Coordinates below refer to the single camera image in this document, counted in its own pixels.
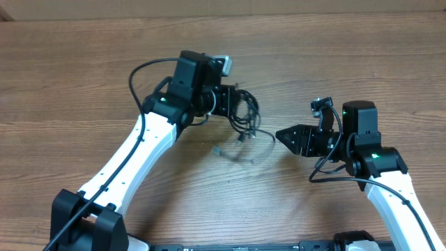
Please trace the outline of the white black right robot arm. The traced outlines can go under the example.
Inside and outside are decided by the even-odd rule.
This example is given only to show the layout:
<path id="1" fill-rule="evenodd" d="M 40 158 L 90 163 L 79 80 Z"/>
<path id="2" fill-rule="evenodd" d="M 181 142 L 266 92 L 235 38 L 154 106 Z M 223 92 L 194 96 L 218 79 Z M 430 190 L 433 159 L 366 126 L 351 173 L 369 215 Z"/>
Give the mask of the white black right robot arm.
<path id="1" fill-rule="evenodd" d="M 383 219 L 395 250 L 444 250 L 424 212 L 408 166 L 394 147 L 382 145 L 372 101 L 345 102 L 337 112 L 331 98 L 311 102 L 318 125 L 298 124 L 275 133 L 295 155 L 318 158 L 310 183 L 352 181 Z"/>

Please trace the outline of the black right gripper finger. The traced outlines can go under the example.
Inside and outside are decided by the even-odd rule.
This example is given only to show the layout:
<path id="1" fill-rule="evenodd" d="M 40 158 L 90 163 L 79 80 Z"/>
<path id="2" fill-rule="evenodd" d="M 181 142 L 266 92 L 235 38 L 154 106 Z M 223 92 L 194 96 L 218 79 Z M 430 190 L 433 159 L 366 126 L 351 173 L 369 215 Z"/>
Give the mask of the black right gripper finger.
<path id="1" fill-rule="evenodd" d="M 301 154 L 301 146 L 298 139 L 291 139 L 289 137 L 283 137 L 278 139 L 285 147 L 295 155 Z"/>
<path id="2" fill-rule="evenodd" d="M 302 125 L 291 126 L 277 131 L 275 137 L 285 146 L 298 146 L 301 130 Z"/>

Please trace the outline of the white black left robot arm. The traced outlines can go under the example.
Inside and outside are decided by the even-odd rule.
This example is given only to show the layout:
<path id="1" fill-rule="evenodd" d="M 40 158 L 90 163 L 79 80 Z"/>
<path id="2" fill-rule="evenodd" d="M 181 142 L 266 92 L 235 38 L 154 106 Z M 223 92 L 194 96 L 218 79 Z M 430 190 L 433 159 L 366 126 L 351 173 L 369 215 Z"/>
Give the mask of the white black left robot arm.
<path id="1" fill-rule="evenodd" d="M 156 161 L 194 118 L 229 113 L 232 86 L 223 86 L 233 61 L 184 50 L 144 101 L 134 128 L 107 164 L 76 192 L 62 189 L 52 203 L 46 250 L 150 250 L 127 232 L 124 218 Z"/>

